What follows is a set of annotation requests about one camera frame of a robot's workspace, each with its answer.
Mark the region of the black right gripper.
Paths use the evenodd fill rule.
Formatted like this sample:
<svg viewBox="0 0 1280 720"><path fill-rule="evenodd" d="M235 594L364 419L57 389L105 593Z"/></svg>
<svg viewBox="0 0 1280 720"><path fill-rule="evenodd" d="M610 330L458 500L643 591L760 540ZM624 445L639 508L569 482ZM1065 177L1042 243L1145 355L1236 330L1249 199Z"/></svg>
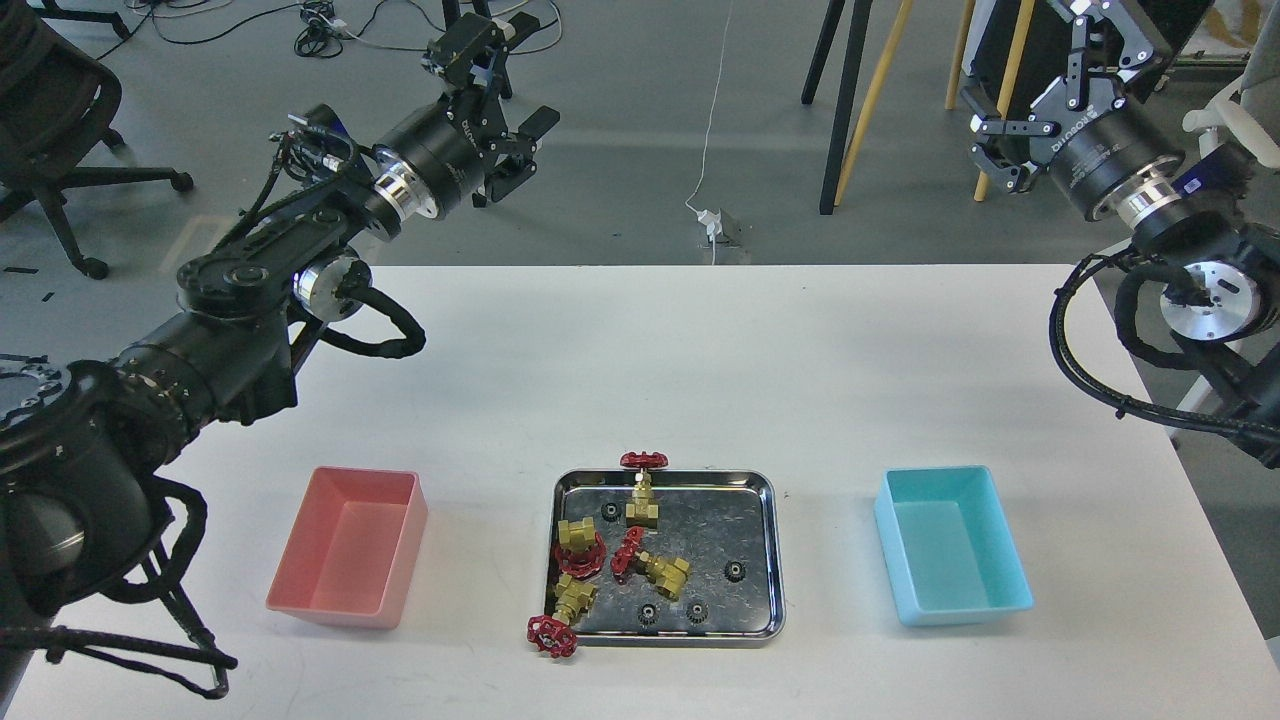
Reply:
<svg viewBox="0 0 1280 720"><path fill-rule="evenodd" d="M1121 184L1170 176L1187 156L1125 95L1147 100L1172 50L1138 1L1050 6L1071 26L1064 77L1030 105L1034 117L1020 120L1002 118L980 86L963 87L960 97L973 110L970 156L993 187L1009 193L1027 192L1046 172L1085 220L1097 222L1112 210L1108 196Z"/></svg>

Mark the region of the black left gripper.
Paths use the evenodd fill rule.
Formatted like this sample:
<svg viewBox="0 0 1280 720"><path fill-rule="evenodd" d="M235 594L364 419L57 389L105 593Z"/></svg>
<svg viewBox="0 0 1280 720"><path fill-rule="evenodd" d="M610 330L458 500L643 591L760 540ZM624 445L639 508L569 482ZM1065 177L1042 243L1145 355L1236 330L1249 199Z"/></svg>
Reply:
<svg viewBox="0 0 1280 720"><path fill-rule="evenodd" d="M534 154L561 114L540 106L508 131L500 92L486 85L504 88L512 40L511 23L466 14L428 45L422 67L453 90L375 142L375 193L401 222L443 218L466 197L485 208L535 174Z"/></svg>

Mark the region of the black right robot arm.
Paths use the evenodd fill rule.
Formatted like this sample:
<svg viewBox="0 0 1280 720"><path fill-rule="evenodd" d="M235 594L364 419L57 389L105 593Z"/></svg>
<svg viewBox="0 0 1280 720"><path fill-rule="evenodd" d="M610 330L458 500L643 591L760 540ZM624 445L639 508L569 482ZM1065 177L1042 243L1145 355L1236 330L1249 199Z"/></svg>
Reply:
<svg viewBox="0 0 1280 720"><path fill-rule="evenodd" d="M1138 1L1053 1L1068 36L1053 74L1023 117L980 88L973 110L974 163L1010 193L1047 176L1088 220L1116 217L1128 245L1082 259L1056 291L1050 346L1064 375L1119 416L1221 436L1263 466L1277 466L1277 351L1260 361L1234 343L1277 323L1277 232L1239 206L1257 167L1277 168L1277 133L1257 113L1252 70L1220 90L1181 127L1199 160L1149 122L1140 86L1164 73L1171 49ZM1151 366L1192 372L1219 398L1216 413L1140 401L1089 374L1068 343L1066 313L1093 274L1123 273L1114 300L1117 340Z"/></svg>

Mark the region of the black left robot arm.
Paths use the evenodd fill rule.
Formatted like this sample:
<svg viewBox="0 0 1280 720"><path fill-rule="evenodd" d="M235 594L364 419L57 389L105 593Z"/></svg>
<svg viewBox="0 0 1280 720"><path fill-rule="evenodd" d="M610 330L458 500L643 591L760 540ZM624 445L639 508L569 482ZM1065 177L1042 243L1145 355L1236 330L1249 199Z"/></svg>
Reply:
<svg viewBox="0 0 1280 720"><path fill-rule="evenodd" d="M227 694L237 661L180 585L207 505L157 471L214 421L293 407L317 343L388 359L424 348L422 327L372 286L351 240L393 240L413 215L495 202L535 174L561 117L541 106L511 129L500 102L509 56L540 29L527 13L447 3L421 59L440 97L369 146L326 105L292 117L253 204L179 268L178 314L108 361L3 359L5 705L37 652Z"/></svg>

